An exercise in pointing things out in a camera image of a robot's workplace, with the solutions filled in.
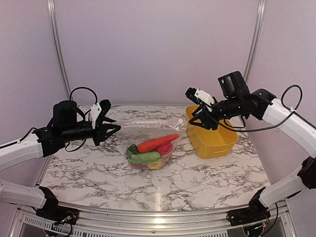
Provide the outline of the yellow toy pepper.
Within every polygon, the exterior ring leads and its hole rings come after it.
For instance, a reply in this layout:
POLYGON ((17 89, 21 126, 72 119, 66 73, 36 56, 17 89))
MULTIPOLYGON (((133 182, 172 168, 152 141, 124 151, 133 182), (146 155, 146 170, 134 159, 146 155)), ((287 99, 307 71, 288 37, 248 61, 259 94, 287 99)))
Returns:
POLYGON ((155 162, 148 163, 148 164, 147 164, 147 167, 148 167, 150 170, 157 170, 157 169, 162 168, 163 165, 164 165, 164 162, 160 159, 160 160, 157 160, 157 161, 155 161, 155 162))

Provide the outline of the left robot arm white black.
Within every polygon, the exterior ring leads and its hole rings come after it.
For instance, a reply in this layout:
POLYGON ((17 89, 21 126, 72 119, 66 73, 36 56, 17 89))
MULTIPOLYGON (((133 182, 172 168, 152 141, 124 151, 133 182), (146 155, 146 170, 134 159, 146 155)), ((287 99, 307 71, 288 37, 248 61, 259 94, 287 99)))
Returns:
MULTIPOLYGON (((25 161, 46 158, 65 148, 71 141, 92 139, 95 146, 120 130, 115 120, 106 117, 111 108, 109 100, 91 106, 89 120, 71 100, 53 106, 53 117, 46 127, 32 128, 19 140, 0 147, 0 169, 5 170, 25 161)), ((52 220, 62 216, 57 197, 49 188, 31 188, 1 180, 1 202, 21 204, 44 212, 52 220)))

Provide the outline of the red toy tomato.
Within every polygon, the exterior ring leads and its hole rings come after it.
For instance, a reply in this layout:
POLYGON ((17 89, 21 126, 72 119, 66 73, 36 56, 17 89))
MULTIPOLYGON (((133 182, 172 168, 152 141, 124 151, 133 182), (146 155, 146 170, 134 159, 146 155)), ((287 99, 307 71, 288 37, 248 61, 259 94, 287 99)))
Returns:
POLYGON ((156 148, 155 152, 158 152, 161 156, 163 156, 163 155, 166 155, 166 154, 172 152, 172 150, 173 150, 173 144, 168 143, 168 144, 165 144, 163 146, 156 148))

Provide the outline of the clear zip top bag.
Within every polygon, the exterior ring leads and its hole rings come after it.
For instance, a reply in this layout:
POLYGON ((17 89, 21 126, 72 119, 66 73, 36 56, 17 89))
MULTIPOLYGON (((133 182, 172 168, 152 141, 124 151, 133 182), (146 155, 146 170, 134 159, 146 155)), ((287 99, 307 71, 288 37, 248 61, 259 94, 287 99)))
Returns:
POLYGON ((183 118, 121 120, 117 132, 130 166, 140 170, 161 169, 181 141, 186 125, 183 118))

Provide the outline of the red toy apple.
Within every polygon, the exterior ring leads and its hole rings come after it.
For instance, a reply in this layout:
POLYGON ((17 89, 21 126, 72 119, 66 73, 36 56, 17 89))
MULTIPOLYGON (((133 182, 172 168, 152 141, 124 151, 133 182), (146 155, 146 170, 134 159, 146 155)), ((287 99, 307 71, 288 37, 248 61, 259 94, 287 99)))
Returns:
POLYGON ((139 169, 139 170, 148 170, 148 169, 149 169, 146 164, 134 164, 134 163, 130 163, 130 166, 133 167, 133 168, 135 168, 135 169, 139 169))

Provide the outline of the dark green toy broccoli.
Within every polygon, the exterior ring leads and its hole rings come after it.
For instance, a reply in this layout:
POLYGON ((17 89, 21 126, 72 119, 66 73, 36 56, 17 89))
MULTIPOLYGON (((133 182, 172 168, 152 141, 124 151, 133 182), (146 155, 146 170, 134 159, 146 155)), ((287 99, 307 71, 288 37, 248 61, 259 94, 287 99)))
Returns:
POLYGON ((133 155, 137 155, 139 154, 138 152, 138 148, 137 145, 132 144, 131 146, 129 146, 125 152, 127 159, 130 159, 133 155))

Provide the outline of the green toy cucumber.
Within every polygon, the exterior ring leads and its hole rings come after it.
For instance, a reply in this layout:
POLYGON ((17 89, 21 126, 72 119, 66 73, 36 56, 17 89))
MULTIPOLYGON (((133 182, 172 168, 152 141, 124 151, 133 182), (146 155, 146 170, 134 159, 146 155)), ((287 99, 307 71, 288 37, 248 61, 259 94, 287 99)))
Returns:
POLYGON ((139 153, 136 155, 131 155, 131 157, 128 159, 128 162, 133 164, 147 164, 155 162, 160 158, 161 155, 158 152, 139 153))

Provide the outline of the red toy chili pepper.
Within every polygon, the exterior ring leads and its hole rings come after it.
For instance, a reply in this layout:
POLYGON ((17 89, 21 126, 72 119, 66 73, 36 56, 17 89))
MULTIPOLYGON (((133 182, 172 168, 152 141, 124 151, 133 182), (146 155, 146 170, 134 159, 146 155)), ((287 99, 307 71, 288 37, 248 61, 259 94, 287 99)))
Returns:
POLYGON ((165 144, 171 143, 172 141, 179 138, 178 134, 172 134, 168 136, 163 136, 156 139, 151 139, 144 141, 138 145, 138 151, 140 153, 147 153, 155 150, 156 148, 163 146, 165 144))

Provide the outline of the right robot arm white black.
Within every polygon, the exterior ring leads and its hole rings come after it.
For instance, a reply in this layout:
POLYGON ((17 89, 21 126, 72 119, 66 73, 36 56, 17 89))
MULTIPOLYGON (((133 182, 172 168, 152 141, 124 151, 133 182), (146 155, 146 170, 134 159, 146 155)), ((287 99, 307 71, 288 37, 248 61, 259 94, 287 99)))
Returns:
POLYGON ((219 126, 229 131, 248 134, 273 130, 283 133, 292 145, 304 150, 307 158, 284 178, 259 190, 249 202, 244 216, 255 221, 264 210, 278 201, 290 198, 303 190, 316 187, 316 128, 297 115, 296 109, 285 107, 272 93, 258 89, 249 92, 240 89, 228 93, 223 101, 216 101, 207 92, 198 88, 189 88, 186 97, 198 105, 192 113, 190 125, 216 130, 219 126), (222 121, 232 117, 253 116, 268 124, 267 127, 242 130, 225 125, 222 121))

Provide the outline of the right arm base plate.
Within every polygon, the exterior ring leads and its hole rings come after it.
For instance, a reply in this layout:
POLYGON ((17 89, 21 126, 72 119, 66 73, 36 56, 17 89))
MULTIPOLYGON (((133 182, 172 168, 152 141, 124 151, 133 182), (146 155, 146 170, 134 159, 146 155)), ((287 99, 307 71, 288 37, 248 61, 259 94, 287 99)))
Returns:
POLYGON ((264 209, 263 211, 259 212, 258 210, 247 207, 228 211, 226 219, 230 222, 231 226, 238 226, 264 219, 268 220, 270 217, 271 214, 269 210, 264 209))

